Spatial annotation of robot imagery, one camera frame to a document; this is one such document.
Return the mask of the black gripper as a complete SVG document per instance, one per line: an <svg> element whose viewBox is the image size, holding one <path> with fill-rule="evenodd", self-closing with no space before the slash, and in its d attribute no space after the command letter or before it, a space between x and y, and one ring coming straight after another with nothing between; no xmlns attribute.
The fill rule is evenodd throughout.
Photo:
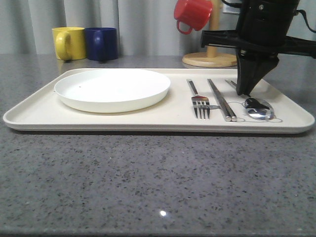
<svg viewBox="0 0 316 237"><path fill-rule="evenodd" d="M278 63L277 54L316 56L315 41L287 35L297 0L244 0L235 30L201 33L201 46L236 49L238 95L250 94Z"/></svg>

